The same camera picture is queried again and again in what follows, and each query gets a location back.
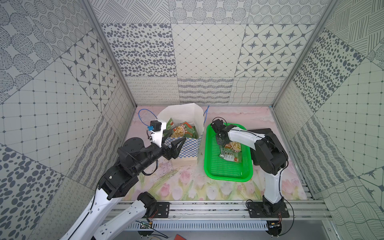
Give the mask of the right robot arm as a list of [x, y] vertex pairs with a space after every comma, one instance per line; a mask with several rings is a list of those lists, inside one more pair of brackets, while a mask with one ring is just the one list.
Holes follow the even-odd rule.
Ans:
[[285, 208], [282, 195], [282, 173], [288, 167], [289, 157], [277, 136], [269, 130], [265, 133], [254, 133], [235, 125], [226, 125], [223, 120], [214, 119], [211, 123], [217, 143], [220, 146], [237, 142], [251, 150], [254, 165], [265, 172], [265, 192], [263, 195], [263, 212], [266, 216], [278, 213]]

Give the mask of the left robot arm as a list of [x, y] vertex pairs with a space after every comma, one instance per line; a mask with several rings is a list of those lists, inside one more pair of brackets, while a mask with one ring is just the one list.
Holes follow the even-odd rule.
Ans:
[[127, 209], [105, 222], [110, 211], [139, 181], [139, 175], [159, 158], [178, 158], [186, 141], [181, 137], [167, 146], [163, 133], [160, 143], [145, 147], [141, 138], [130, 138], [118, 148], [119, 162], [109, 168], [96, 185], [95, 194], [63, 240], [112, 240], [130, 224], [156, 213], [157, 200], [148, 192], [140, 193]]

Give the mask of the yellow green condiment packet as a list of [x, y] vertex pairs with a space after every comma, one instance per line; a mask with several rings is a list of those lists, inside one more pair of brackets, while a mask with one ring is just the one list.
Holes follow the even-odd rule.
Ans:
[[174, 121], [172, 118], [170, 118], [166, 125], [166, 130], [172, 130], [175, 127]]

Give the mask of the blue checkered paper bag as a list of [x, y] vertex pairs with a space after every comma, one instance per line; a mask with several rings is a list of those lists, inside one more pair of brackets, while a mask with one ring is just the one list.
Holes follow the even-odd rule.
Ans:
[[177, 143], [175, 149], [178, 156], [172, 160], [175, 167], [196, 165], [201, 146], [205, 123], [209, 107], [203, 110], [195, 103], [168, 106], [150, 124], [146, 124], [151, 134], [149, 139], [159, 147], [171, 147]]

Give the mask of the mushroom soup packet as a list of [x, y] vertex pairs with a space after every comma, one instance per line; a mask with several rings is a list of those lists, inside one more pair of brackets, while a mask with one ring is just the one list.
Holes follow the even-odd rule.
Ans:
[[231, 153], [240, 153], [242, 151], [242, 146], [238, 142], [230, 142], [223, 146], [224, 150]]

